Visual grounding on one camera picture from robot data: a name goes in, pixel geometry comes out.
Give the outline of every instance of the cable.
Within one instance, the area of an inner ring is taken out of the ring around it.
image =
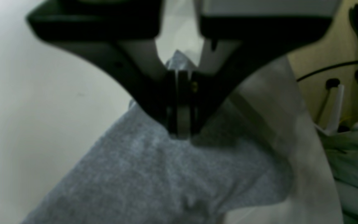
[[[344,63],[340,63],[340,64],[336,64],[336,65],[331,65],[331,66],[328,66],[328,67],[325,67],[325,68],[322,68],[322,69],[319,69],[317,71],[314,71],[314,72],[311,72],[307,75],[304,75],[300,78],[298,78],[296,81],[297,82],[300,82],[304,79],[307,79],[317,73],[320,73],[320,72],[324,72],[324,71],[327,71],[327,70],[331,70],[331,69],[334,69],[334,68],[339,68],[339,67],[343,67],[343,66],[348,66],[348,65],[357,65],[358,64],[358,61],[348,61],[348,62],[344,62]]]

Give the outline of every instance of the gray sweatshirt fabric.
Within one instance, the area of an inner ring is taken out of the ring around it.
[[[227,100],[191,141],[133,104],[22,224],[214,224],[283,201],[288,162]]]

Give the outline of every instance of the white fabric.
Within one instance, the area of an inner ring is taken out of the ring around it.
[[[257,71],[233,101],[259,127],[294,171],[294,186],[280,204],[229,212],[224,224],[339,224],[341,205],[313,122],[286,57]]]

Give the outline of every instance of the black machine part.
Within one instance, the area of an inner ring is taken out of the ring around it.
[[[158,59],[154,38],[162,0],[47,0],[27,20],[41,40],[84,58],[119,82],[170,136],[187,139],[201,131],[245,78],[317,41],[332,21],[321,15],[214,16],[205,12],[205,2],[195,0],[199,30],[206,38],[196,71],[168,71]]]

